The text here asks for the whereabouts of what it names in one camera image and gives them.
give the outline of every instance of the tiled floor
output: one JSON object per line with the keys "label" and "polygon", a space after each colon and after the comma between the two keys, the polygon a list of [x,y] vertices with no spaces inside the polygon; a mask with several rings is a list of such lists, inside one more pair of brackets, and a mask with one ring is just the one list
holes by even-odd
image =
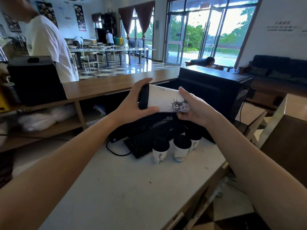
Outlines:
{"label": "tiled floor", "polygon": [[175,66],[164,66],[164,63],[155,62],[152,60],[146,63],[146,60],[142,58],[142,64],[137,63],[138,58],[135,56],[131,56],[131,65],[128,64],[128,60],[124,60],[124,66],[119,65],[119,61],[110,61],[110,67],[106,66],[106,63],[99,62],[99,70],[97,68],[93,69],[93,65],[91,65],[91,71],[89,66],[85,63],[85,69],[78,70],[79,79],[89,79],[95,77],[108,77],[108,76],[117,76],[117,75],[125,75],[132,73],[142,73],[160,69],[169,69]]}

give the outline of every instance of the black keyboard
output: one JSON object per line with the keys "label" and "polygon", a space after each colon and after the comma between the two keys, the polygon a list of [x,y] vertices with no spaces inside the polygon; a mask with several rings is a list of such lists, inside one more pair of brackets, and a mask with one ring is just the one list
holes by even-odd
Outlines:
{"label": "black keyboard", "polygon": [[186,128],[178,120],[169,120],[139,135],[129,137],[129,139],[124,140],[124,143],[135,158],[138,159],[153,150],[153,139],[159,137],[171,140],[185,130]]}

